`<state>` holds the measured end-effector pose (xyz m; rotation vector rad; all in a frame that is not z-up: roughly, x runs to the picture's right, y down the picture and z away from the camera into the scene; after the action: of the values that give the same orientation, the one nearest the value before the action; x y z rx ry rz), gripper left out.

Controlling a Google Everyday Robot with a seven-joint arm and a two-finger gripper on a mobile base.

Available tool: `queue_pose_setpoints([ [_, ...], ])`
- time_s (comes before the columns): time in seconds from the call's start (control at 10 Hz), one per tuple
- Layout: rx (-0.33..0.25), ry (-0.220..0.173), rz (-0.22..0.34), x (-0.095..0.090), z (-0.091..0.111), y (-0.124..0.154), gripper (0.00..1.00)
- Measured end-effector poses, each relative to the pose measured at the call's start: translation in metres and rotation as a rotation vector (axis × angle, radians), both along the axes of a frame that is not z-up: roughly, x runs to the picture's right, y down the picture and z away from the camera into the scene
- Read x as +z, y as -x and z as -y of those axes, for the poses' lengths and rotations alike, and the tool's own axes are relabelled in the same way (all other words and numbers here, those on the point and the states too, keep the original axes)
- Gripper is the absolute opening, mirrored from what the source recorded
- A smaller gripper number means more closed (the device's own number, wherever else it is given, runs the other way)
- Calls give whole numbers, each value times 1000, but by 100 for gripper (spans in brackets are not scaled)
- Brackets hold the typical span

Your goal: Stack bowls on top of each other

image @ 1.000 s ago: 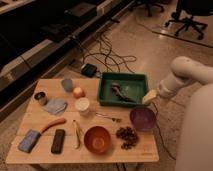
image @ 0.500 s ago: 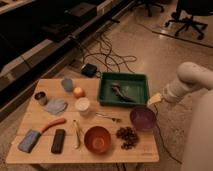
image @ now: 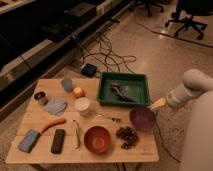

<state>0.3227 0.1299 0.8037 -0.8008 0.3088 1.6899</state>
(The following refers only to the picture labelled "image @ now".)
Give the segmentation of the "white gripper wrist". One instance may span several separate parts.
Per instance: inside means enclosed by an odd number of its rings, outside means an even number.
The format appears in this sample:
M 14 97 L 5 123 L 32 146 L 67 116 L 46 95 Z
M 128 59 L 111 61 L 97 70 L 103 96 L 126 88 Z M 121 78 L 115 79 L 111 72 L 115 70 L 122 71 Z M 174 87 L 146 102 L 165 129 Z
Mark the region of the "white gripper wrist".
M 165 98 L 160 98 L 150 105 L 150 109 L 154 110 L 159 107 L 165 106 L 166 101 L 171 107 L 183 106 L 186 100 L 186 92 L 183 87 L 177 87 L 171 90 Z

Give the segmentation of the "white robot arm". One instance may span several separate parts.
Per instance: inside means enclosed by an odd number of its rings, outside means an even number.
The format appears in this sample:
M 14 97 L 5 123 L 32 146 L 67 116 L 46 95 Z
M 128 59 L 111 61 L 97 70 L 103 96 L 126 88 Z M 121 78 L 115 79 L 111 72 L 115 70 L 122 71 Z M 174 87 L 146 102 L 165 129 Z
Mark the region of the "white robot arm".
M 198 69 L 187 70 L 181 84 L 151 108 L 178 108 L 191 99 L 195 103 L 189 114 L 179 171 L 213 171 L 213 77 Z

